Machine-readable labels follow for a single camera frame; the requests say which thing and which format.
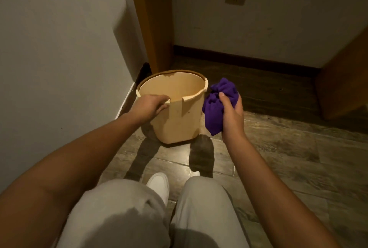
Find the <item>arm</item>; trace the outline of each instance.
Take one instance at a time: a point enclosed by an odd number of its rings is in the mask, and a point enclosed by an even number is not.
[[[166,108],[167,100],[140,97],[127,114],[59,148],[17,178],[0,195],[0,247],[50,247],[122,144]]]
[[[334,237],[268,167],[244,133],[242,99],[235,109],[220,93],[224,109],[223,141],[274,247],[340,247]]]

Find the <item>right hand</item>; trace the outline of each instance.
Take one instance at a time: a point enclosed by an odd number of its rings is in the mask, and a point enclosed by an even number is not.
[[[242,97],[239,94],[238,102],[233,108],[229,98],[223,92],[220,92],[218,96],[224,105],[222,140],[228,145],[232,140],[245,136]]]

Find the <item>wooden door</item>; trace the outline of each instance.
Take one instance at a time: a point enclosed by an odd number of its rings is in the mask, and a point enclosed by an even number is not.
[[[323,67],[315,86],[327,120],[368,103],[368,27]]]
[[[170,69],[174,28],[171,0],[134,0],[152,73]]]

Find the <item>hand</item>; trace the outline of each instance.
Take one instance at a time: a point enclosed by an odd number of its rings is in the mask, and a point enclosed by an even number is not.
[[[220,92],[218,96],[224,105],[222,140],[228,145],[231,140],[245,136],[242,97],[239,95],[234,109],[229,98],[223,92]]]
[[[154,119],[160,111],[168,107],[165,102],[170,99],[167,95],[143,95],[137,99],[129,113],[136,117],[142,125]]]

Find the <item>left hand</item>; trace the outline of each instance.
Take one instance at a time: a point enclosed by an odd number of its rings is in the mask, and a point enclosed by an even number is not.
[[[129,113],[143,124],[154,119],[160,111],[168,107],[167,95],[143,95],[137,99]]]

